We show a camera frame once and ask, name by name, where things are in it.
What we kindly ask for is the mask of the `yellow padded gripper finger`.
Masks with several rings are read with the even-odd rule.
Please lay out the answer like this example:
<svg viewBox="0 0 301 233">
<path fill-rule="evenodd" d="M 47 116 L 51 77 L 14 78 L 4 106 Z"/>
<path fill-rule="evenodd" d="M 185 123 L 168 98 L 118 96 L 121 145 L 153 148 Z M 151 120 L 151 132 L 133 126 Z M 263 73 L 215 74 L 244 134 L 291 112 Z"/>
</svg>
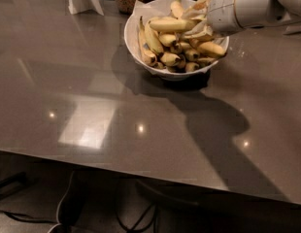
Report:
<svg viewBox="0 0 301 233">
<path fill-rule="evenodd" d="M 206 20 L 200 21 L 191 30 L 181 35 L 182 40 L 196 39 L 199 41 L 211 41 L 214 38 L 214 30 Z"/>
<path fill-rule="evenodd" d="M 211 0 L 197 0 L 193 5 L 184 10 L 182 19 L 205 15 Z"/>
</svg>

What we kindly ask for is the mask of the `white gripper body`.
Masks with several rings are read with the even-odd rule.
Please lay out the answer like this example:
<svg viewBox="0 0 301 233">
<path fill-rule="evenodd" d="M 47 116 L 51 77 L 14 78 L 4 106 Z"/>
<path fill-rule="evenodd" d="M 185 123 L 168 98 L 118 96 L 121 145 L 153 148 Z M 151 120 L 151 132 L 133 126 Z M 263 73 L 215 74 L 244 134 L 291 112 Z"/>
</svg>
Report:
<svg viewBox="0 0 301 233">
<path fill-rule="evenodd" d="M 218 35 L 233 35 L 245 29 L 241 12 L 241 0 L 211 0 L 207 22 Z"/>
</svg>

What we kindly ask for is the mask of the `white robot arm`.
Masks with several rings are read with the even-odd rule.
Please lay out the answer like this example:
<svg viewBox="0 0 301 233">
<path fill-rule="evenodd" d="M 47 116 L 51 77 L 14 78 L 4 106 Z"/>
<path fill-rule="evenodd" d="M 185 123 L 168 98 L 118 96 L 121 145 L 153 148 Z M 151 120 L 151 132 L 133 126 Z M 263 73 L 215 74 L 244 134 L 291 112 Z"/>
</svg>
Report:
<svg viewBox="0 0 301 233">
<path fill-rule="evenodd" d="M 202 0 L 204 20 L 184 38 L 225 37 L 250 28 L 301 23 L 301 0 Z"/>
</svg>

